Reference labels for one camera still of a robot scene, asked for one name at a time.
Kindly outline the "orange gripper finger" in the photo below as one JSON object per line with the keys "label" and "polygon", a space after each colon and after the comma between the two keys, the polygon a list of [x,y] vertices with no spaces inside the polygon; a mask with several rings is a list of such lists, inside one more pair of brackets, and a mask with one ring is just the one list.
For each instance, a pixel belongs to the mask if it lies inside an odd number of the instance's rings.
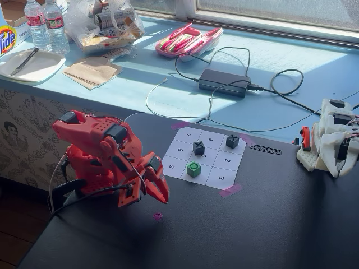
{"label": "orange gripper finger", "polygon": [[154,181],[154,183],[157,185],[159,191],[161,192],[161,194],[163,195],[165,200],[169,199],[169,186],[168,183],[165,179],[165,176],[163,174],[163,168],[159,168],[159,170],[156,173],[156,179]]}
{"label": "orange gripper finger", "polygon": [[156,200],[167,203],[163,194],[160,192],[160,190],[150,181],[145,182],[146,186],[146,193],[155,198]]}

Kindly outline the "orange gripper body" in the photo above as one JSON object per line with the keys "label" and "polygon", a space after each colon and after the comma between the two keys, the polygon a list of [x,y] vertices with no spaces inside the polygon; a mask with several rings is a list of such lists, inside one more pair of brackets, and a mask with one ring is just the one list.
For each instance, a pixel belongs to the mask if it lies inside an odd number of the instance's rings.
{"label": "orange gripper body", "polygon": [[163,182],[163,165],[160,157],[158,157],[154,152],[150,152],[145,156],[141,157],[140,167],[144,168],[144,178],[150,182]]}

